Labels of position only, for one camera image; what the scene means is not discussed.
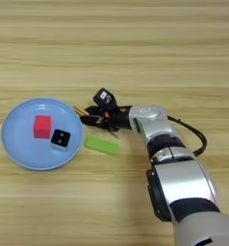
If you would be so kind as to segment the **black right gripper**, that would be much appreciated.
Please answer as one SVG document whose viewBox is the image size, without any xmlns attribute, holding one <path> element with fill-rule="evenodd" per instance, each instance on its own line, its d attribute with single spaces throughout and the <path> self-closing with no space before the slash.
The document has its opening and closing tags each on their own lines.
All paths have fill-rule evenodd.
<svg viewBox="0 0 229 246">
<path fill-rule="evenodd" d="M 104 111 L 99 106 L 89 106 L 85 108 L 89 115 L 83 115 L 80 119 L 85 125 L 97 128 L 104 127 L 112 132 L 117 132 L 120 129 L 131 130 L 130 109 L 131 106 L 121 106 L 112 111 Z"/>
</svg>

